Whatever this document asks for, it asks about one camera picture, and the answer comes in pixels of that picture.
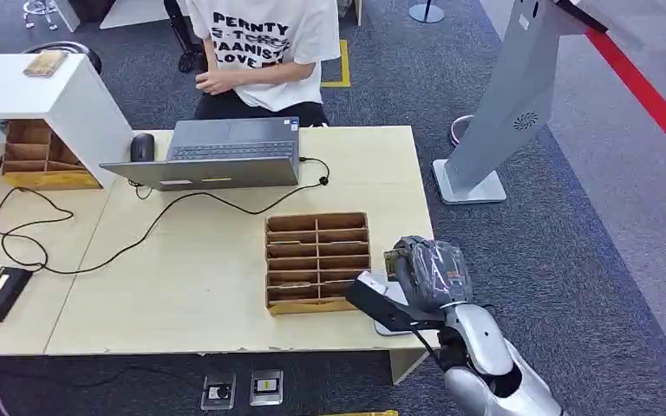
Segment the black pants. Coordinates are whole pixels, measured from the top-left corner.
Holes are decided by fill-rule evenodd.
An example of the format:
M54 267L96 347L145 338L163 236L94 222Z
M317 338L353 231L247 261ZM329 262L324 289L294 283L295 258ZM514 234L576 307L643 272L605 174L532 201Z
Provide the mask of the black pants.
M273 112L263 107L249 107L233 90L218 95L203 93L195 108L195 120L260 119L265 117L298 117L300 127L328 124L323 105L317 102L301 102L281 111Z

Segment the laptop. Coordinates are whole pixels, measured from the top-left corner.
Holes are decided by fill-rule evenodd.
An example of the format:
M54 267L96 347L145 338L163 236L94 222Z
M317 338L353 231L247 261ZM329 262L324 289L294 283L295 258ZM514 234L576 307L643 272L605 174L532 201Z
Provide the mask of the laptop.
M178 121L166 160L100 167L160 191L297 185L297 117Z

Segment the yellow tape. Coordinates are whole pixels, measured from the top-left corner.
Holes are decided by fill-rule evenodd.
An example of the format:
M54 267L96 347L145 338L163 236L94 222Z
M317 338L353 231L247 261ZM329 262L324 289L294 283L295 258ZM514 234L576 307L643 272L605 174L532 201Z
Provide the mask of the yellow tape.
M326 88L348 88L351 86L351 73L349 69L349 43L341 39L341 80L323 81L321 87Z
M398 416L396 410L388 410L386 412L371 412L371 413L345 413L345 414L327 414L324 416Z

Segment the yellow floor marking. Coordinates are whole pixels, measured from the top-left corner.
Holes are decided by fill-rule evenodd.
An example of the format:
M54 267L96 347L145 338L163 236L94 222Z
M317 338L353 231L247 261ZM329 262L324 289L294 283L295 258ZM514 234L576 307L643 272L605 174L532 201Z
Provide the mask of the yellow floor marking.
M351 73L349 70L349 44L341 39L341 80L323 81L321 87L326 88L348 88L351 86Z

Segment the person's hand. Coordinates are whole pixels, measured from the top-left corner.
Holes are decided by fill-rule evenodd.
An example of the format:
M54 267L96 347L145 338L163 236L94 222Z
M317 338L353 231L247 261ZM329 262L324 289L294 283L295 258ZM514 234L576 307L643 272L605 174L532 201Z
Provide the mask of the person's hand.
M241 85L237 71L211 70L195 77L195 88L210 95L223 94Z

